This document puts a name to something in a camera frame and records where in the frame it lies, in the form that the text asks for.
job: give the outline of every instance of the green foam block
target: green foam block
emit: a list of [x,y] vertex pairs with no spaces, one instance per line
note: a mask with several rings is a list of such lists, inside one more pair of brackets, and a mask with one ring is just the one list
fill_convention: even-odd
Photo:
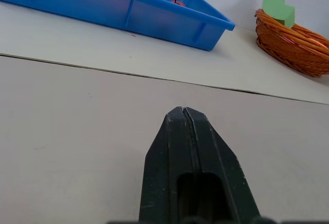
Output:
[[263,0],[263,10],[286,27],[295,24],[295,8],[286,5],[284,0]]

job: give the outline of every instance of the gray table surface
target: gray table surface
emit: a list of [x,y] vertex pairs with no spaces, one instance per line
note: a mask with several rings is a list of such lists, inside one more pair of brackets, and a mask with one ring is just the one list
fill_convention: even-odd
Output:
[[0,57],[0,222],[137,219],[144,156],[176,106],[207,115],[261,214],[329,219],[327,105]]

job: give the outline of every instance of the blue bin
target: blue bin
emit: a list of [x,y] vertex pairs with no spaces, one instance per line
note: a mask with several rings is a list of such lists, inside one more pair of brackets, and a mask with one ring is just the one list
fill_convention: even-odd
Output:
[[204,0],[3,0],[212,50],[235,24]]

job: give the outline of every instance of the wicker basket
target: wicker basket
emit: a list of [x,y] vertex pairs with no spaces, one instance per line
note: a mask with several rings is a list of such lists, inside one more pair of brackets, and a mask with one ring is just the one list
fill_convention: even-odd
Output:
[[326,38],[297,24],[289,29],[262,9],[255,16],[257,44],[265,52],[311,77],[329,74],[329,41]]

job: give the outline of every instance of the orange basket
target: orange basket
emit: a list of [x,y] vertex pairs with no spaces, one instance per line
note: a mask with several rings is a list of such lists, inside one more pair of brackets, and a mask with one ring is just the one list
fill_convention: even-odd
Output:
[[308,76],[329,74],[329,40],[297,24],[290,29],[262,9],[255,16],[257,44],[265,52]]

